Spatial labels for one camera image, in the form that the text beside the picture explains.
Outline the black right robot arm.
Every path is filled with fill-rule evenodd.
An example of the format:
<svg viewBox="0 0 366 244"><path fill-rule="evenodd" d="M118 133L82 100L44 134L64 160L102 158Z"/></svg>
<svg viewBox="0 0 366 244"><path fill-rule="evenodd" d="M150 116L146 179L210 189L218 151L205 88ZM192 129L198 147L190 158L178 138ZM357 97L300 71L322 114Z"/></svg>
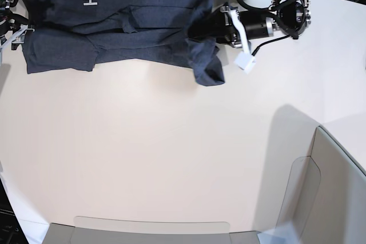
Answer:
<svg viewBox="0 0 366 244"><path fill-rule="evenodd" d="M8 45L16 50L24 43L25 33L29 30L29 20L11 10L18 2L19 0L1 0L1 51Z"/></svg>

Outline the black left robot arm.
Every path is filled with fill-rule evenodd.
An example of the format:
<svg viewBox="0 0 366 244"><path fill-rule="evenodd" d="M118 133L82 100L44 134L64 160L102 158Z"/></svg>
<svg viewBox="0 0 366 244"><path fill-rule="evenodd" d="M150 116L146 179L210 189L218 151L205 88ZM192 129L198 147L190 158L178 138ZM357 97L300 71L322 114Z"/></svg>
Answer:
<svg viewBox="0 0 366 244"><path fill-rule="evenodd" d="M197 42L214 38L219 44L240 48L234 62L245 73L253 69L259 51L250 48L251 40L270 38L275 42L275 31L281 31L284 38L298 39L311 24L309 0L271 0L264 8L236 1L244 11L226 3L190 27L188 36Z"/></svg>

